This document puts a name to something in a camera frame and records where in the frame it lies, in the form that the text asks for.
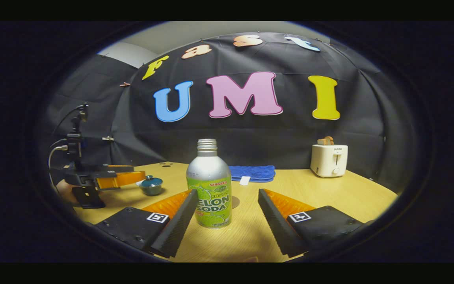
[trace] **white card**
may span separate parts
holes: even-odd
[[[250,181],[249,176],[242,176],[241,180],[239,181],[240,185],[248,185],[248,182]]]

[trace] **white toaster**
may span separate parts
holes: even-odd
[[[322,178],[344,176],[347,161],[346,145],[313,145],[311,170]]]

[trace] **orange gripper pad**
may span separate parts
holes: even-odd
[[[145,172],[128,172],[117,173],[117,177],[98,178],[97,184],[99,189],[108,189],[110,187],[121,187],[122,185],[130,185],[132,183],[145,179]]]
[[[183,204],[187,196],[191,193],[191,190],[186,192],[181,192],[170,196],[166,199],[162,199],[161,201],[155,202],[152,205],[149,205],[141,210],[145,210],[148,212],[160,213],[169,215],[169,218],[173,219],[178,209]]]
[[[291,214],[316,209],[313,206],[307,205],[306,203],[302,203],[288,196],[284,196],[283,194],[275,193],[267,189],[264,190],[269,198],[271,198],[272,203],[276,206],[278,211],[283,215],[285,220]]]

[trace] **blue towel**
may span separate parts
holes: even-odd
[[[229,166],[232,180],[241,180],[242,176],[249,176],[251,182],[270,182],[274,179],[276,172],[274,166],[246,167]]]

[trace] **cable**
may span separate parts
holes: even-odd
[[[49,148],[49,149],[52,149],[52,147],[53,147],[55,144],[57,144],[58,142],[61,142],[61,141],[67,141],[67,139],[66,139],[66,138],[63,138],[63,139],[59,139],[59,140],[55,141],[54,143],[52,143],[52,145],[50,145],[50,148]]]
[[[54,189],[56,189],[57,193],[59,194],[59,196],[61,195],[61,193],[59,192],[59,189],[57,189],[56,185],[54,184],[54,181],[52,180],[52,173],[51,173],[51,168],[50,168],[50,160],[52,159],[52,155],[54,154],[54,152],[56,150],[62,150],[62,151],[67,151],[68,150],[68,146],[65,145],[65,146],[58,146],[58,147],[55,147],[52,149],[52,151],[50,152],[50,155],[48,155],[48,176],[50,177],[50,183],[52,184],[52,187]]]
[[[73,113],[74,111],[76,111],[78,109],[78,107],[72,109],[70,112],[68,112],[67,115],[65,115],[62,119],[61,119],[61,122],[59,122],[59,124],[56,126],[56,128],[54,129],[54,131],[52,131],[52,134],[50,136],[53,136],[54,133],[56,133],[57,131],[57,128],[59,128],[59,126],[61,126],[61,123],[71,114]]]

